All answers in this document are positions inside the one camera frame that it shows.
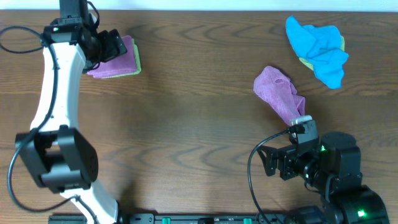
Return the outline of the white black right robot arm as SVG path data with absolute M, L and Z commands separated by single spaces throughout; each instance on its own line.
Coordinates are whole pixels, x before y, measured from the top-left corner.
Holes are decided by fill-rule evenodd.
M 361 151 L 355 138 L 342 132 L 294 133 L 291 145 L 259 143 L 266 172 L 280 178 L 300 176 L 307 190 L 321 196 L 322 207 L 305 207 L 285 215 L 284 223 L 389 223 L 382 198 L 362 183 Z

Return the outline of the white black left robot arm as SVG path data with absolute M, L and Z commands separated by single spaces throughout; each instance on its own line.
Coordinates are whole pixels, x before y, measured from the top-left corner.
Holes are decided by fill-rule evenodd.
M 87 223 L 122 223 L 118 202 L 98 180 L 98 156 L 78 124 L 82 74 L 126 53 L 117 30 L 98 32 L 100 15 L 89 1 L 61 1 L 60 15 L 40 35 L 44 80 L 28 133 L 16 136 L 37 186 L 72 202 Z

